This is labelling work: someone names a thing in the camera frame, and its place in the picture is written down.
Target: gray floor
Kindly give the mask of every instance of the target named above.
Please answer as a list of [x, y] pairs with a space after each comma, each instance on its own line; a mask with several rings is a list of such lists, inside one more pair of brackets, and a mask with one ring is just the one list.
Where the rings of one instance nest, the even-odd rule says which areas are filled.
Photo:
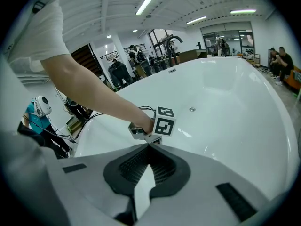
[[[270, 75], [263, 73], [263, 76], [267, 79], [267, 81], [271, 84], [271, 86], [275, 89], [284, 105], [288, 113], [291, 116], [293, 126], [295, 128], [295, 132], [297, 135], [297, 140], [299, 136], [299, 131], [301, 128], [301, 101], [297, 101], [297, 98], [294, 96], [294, 93], [288, 88], [287, 85], [279, 86], [275, 84], [275, 79], [273, 79]], [[299, 145], [299, 156], [301, 158], [301, 147]]]

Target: ceiling light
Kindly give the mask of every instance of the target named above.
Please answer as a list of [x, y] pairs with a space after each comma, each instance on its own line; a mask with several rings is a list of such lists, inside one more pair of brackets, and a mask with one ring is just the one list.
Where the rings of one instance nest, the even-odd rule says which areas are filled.
[[254, 12], [256, 12], [255, 9], [243, 9], [243, 10], [230, 11], [231, 14], [235, 14], [235, 13], [254, 13]]
[[141, 13], [145, 10], [145, 8], [147, 7], [147, 5], [151, 2], [152, 0], [145, 0], [143, 2], [143, 4], [141, 5], [141, 7], [138, 9], [138, 11], [136, 12], [136, 15], [141, 15]]
[[192, 20], [192, 21], [190, 21], [190, 22], [187, 22], [186, 24], [191, 24], [191, 23], [193, 23], [193, 22], [195, 22], [195, 21], [198, 21], [198, 20], [201, 20], [201, 19], [204, 19], [204, 18], [207, 18], [207, 17], [206, 17], [206, 16], [203, 16], [203, 17], [197, 18], [197, 19], [195, 19], [195, 20]]

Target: faucet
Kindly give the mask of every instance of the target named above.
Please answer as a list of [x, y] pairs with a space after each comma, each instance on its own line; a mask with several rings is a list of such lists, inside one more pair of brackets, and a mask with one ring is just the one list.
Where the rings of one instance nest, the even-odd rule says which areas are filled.
[[178, 65], [178, 61], [177, 61], [177, 58], [175, 57], [175, 52], [174, 52], [174, 49], [172, 49], [172, 51], [170, 51], [169, 49], [169, 44], [170, 44], [170, 40], [171, 39], [177, 39], [178, 41], [180, 41], [180, 43], [183, 43], [183, 40], [179, 37], [179, 36], [171, 36], [168, 40], [167, 40], [167, 43], [166, 43], [166, 49], [167, 49], [167, 53], [168, 53], [168, 58], [169, 58], [169, 66], [172, 67], [174, 66], [173, 63], [172, 63], [172, 60], [171, 60], [171, 54], [173, 53], [174, 55], [174, 62], [176, 65]]

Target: white sleeve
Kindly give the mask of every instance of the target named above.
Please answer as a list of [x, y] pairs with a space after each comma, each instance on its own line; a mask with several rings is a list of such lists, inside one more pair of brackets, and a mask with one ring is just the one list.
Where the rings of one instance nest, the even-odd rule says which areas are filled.
[[8, 57], [9, 63], [20, 58], [30, 57], [34, 62], [70, 54], [63, 41], [63, 13], [59, 0], [50, 1], [22, 33]]

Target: hand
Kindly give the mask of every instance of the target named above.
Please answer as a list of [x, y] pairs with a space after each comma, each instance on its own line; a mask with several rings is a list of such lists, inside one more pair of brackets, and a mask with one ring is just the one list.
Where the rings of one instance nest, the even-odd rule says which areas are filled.
[[137, 123], [137, 127], [141, 127], [146, 134], [150, 134], [152, 129], [154, 128], [155, 121], [150, 117], [145, 117], [145, 119], [141, 123]]

